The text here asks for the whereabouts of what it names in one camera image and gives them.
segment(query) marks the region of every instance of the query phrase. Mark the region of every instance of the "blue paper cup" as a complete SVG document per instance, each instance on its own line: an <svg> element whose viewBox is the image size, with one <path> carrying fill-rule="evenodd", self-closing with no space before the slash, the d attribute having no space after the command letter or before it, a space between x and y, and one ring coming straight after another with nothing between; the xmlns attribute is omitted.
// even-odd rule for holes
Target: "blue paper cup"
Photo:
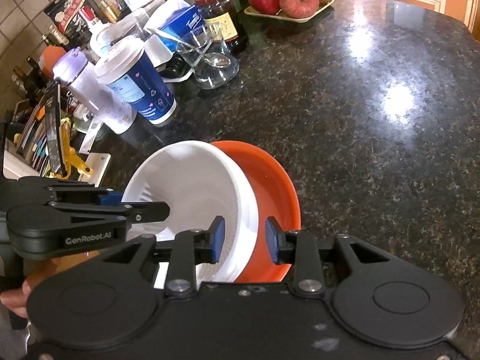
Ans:
<svg viewBox="0 0 480 360"><path fill-rule="evenodd" d="M127 36L95 65L98 82L107 85L154 125L164 125L177 102L145 53L143 41Z"/></svg>

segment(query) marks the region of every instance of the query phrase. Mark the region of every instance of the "metal screw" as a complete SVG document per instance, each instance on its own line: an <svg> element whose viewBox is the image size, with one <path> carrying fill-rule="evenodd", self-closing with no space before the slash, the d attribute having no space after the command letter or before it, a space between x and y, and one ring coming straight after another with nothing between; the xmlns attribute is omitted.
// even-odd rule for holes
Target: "metal screw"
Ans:
<svg viewBox="0 0 480 360"><path fill-rule="evenodd" d="M170 280L166 285L170 291L174 292L185 292L190 289L191 284L184 279L175 279Z"/></svg>
<svg viewBox="0 0 480 360"><path fill-rule="evenodd" d="M305 292L318 292L322 289L322 284L318 280L306 279L298 284L298 288Z"/></svg>

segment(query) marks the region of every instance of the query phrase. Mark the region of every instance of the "granite countertop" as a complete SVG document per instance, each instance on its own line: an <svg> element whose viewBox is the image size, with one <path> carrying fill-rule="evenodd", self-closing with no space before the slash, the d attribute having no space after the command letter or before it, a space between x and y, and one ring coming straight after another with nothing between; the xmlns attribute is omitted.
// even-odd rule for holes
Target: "granite countertop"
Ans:
<svg viewBox="0 0 480 360"><path fill-rule="evenodd" d="M102 185L123 190L181 140L257 145L290 175L303 230L348 232L454 283L466 302L455 342L478 359L480 47L459 21L413 5L333 7L303 25L244 16L236 78L213 91L177 84L169 125L138 117L97 142L113 154Z"/></svg>

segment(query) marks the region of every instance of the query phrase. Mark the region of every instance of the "orange bottle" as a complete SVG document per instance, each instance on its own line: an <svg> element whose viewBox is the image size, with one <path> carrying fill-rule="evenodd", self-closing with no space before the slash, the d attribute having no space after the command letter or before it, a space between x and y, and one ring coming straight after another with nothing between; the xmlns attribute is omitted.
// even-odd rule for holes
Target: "orange bottle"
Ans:
<svg viewBox="0 0 480 360"><path fill-rule="evenodd" d="M47 46L43 50L40 61L38 62L42 73L50 80L53 80L53 67L66 54L66 51L58 46Z"/></svg>

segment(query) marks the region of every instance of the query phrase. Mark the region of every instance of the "snack package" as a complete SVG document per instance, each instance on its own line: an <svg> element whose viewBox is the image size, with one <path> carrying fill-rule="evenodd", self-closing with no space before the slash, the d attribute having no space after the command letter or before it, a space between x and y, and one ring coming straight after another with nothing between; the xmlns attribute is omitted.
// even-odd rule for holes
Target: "snack package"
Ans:
<svg viewBox="0 0 480 360"><path fill-rule="evenodd" d="M72 42L82 46L90 41L86 21L81 17L81 10L93 12L87 0L55 0L43 11L53 20L58 30Z"/></svg>

